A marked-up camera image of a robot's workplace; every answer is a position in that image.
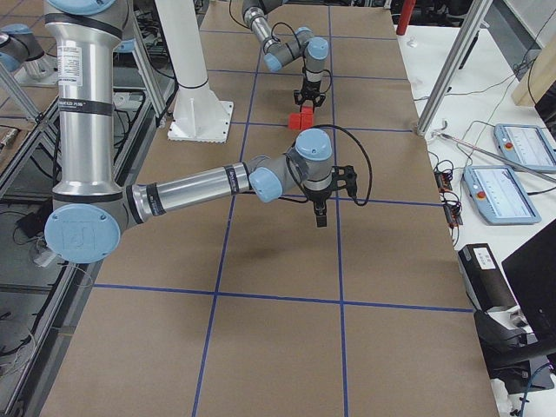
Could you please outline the teach pendant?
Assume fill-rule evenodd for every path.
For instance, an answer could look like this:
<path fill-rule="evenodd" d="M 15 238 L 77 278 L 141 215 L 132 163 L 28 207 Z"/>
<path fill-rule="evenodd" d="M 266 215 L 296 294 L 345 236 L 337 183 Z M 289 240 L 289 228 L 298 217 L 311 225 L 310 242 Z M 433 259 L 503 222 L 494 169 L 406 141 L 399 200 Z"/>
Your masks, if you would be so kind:
<path fill-rule="evenodd" d="M 463 182 L 479 214 L 488 224 L 529 225 L 541 221 L 509 166 L 468 166 L 464 169 Z"/>
<path fill-rule="evenodd" d="M 555 172 L 555 150 L 541 127 L 499 123 L 494 137 L 506 159 L 543 173 Z"/>

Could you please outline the black monitor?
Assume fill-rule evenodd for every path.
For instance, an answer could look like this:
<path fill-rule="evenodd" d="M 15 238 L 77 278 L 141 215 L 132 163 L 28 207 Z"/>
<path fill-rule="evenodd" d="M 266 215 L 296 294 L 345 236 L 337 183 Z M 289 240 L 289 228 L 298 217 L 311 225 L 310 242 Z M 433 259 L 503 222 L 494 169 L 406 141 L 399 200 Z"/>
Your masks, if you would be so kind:
<path fill-rule="evenodd" d="M 529 326 L 540 340 L 555 336 L 555 221 L 517 248 L 502 267 Z"/>

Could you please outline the aluminium frame post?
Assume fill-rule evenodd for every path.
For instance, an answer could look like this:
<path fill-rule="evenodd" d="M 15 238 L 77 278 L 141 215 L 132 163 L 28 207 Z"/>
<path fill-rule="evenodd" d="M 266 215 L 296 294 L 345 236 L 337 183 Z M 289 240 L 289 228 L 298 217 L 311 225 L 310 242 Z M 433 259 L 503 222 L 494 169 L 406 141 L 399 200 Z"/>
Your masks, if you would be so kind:
<path fill-rule="evenodd" d="M 464 19 L 457 37 L 453 42 L 447 59 L 440 71 L 436 83 L 429 94 L 429 98 L 421 112 L 420 119 L 416 125 L 416 134 L 424 136 L 429 129 L 434 116 L 439 109 L 447 89 L 452 81 L 456 70 L 460 67 L 464 55 L 467 53 L 472 40 L 480 30 L 480 24 L 484 20 L 493 0 L 474 0 Z"/>

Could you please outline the small circuit board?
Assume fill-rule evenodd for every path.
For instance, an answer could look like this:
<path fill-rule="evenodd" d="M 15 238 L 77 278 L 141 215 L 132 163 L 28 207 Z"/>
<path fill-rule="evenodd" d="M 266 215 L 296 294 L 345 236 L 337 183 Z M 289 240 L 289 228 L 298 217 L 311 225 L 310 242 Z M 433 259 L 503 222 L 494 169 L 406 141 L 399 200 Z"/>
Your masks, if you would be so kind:
<path fill-rule="evenodd" d="M 452 175 L 447 172 L 434 172 L 434 178 L 438 186 L 439 192 L 452 191 Z"/>

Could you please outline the teach pendant far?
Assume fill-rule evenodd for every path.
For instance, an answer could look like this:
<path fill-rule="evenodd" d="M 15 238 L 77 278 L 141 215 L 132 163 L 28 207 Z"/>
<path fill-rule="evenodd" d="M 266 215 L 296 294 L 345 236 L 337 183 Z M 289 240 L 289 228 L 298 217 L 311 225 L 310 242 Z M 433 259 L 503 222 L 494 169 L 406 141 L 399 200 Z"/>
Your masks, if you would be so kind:
<path fill-rule="evenodd" d="M 543 173 L 555 172 L 555 150 L 541 127 L 499 123 L 494 137 L 506 159 Z"/>

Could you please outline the grabber stick green tip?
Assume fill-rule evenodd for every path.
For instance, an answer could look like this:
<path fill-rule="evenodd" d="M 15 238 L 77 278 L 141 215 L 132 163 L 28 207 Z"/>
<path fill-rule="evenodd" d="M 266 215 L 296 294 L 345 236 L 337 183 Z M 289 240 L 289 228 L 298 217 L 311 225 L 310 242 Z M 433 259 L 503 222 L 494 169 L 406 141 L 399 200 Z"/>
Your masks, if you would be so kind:
<path fill-rule="evenodd" d="M 515 162 L 515 161 L 513 161 L 512 159 L 509 159 L 509 158 L 507 158 L 507 157 L 505 157 L 505 156 L 502 156 L 502 155 L 493 153 L 493 152 L 488 151 L 488 150 L 486 150 L 486 149 L 482 149 L 482 148 L 477 147 L 477 146 L 475 146 L 475 145 L 473 145 L 473 144 L 471 144 L 471 143 L 469 143 L 469 142 L 465 142 L 465 141 L 463 141 L 463 140 L 461 140 L 461 139 L 458 139 L 458 138 L 456 138 L 456 137 L 450 136 L 450 135 L 448 135 L 448 134 L 446 134 L 446 133 L 439 133 L 437 136 L 440 137 L 440 138 L 442 138 L 442 139 L 445 139 L 445 140 L 454 142 L 454 143 L 456 143 L 456 144 L 458 144 L 458 145 L 461 145 L 461 146 L 464 146 L 464 147 L 466 147 L 466 148 L 469 148 L 469 149 L 471 149 L 471 150 L 473 150 L 473 151 L 479 152 L 479 153 L 481 153 L 481 154 L 483 154 L 483 155 L 489 156 L 489 157 L 491 157 L 491 158 L 493 158 L 493 159 L 495 159 L 495 160 L 498 160 L 498 161 L 501 161 L 501 162 L 505 162 L 508 166 L 511 166 L 511 167 L 513 167 L 513 168 L 516 168 L 516 169 L 519 169 L 519 170 L 521 170 L 521 171 L 523 171 L 523 172 L 527 172 L 527 173 L 536 175 L 536 176 L 538 176 L 538 177 L 544 177 L 544 176 L 546 176 L 547 174 L 549 174 L 549 171 L 540 170 L 540 169 L 534 169 L 534 168 L 529 168 L 529 167 L 527 167 L 526 165 L 523 165 L 523 164 L 521 164 L 521 163 Z"/>

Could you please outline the red cylinder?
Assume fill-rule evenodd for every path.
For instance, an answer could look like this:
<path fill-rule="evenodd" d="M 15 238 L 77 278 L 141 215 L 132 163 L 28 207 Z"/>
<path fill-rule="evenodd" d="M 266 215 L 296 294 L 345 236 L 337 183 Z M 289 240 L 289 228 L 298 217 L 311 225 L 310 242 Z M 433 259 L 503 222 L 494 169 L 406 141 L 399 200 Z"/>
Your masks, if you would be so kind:
<path fill-rule="evenodd" d="M 398 36 L 404 36 L 406 34 L 407 26 L 410 23 L 415 5 L 416 5 L 416 0 L 403 1 L 403 5 L 400 12 L 400 18 L 396 29 L 396 34 Z"/>

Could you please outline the red cube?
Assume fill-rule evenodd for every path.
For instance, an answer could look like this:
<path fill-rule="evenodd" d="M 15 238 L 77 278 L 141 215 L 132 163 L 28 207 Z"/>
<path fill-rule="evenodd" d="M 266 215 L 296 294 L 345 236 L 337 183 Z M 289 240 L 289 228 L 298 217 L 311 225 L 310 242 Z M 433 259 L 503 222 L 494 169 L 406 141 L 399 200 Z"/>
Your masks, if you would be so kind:
<path fill-rule="evenodd" d="M 293 130 L 301 129 L 301 114 L 291 113 L 288 117 L 288 127 Z"/>
<path fill-rule="evenodd" d="M 308 105 L 308 106 L 303 105 L 303 106 L 301 107 L 300 112 L 301 112 L 303 115 L 313 115 L 313 113 L 314 113 L 314 107 L 313 107 L 312 105 Z"/>
<path fill-rule="evenodd" d="M 300 130 L 310 129 L 314 125 L 314 115 L 309 113 L 300 114 Z"/>

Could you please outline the teach pendant near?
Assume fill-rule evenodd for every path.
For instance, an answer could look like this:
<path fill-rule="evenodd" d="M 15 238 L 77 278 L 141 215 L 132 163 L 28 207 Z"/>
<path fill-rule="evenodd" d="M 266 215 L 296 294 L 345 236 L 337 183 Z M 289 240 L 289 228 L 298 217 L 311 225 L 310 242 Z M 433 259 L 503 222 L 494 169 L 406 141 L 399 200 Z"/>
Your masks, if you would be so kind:
<path fill-rule="evenodd" d="M 479 214 L 488 224 L 529 225 L 541 221 L 509 166 L 468 166 L 464 169 L 463 182 Z"/>

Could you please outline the black box with label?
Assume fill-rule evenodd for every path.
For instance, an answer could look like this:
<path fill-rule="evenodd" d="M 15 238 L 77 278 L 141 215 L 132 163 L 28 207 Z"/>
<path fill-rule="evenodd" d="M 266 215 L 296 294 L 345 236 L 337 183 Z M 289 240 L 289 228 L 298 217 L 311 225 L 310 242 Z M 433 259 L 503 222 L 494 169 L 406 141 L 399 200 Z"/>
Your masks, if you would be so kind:
<path fill-rule="evenodd" d="M 458 256 L 467 294 L 478 310 L 504 312 L 517 306 L 487 243 L 467 244 Z"/>

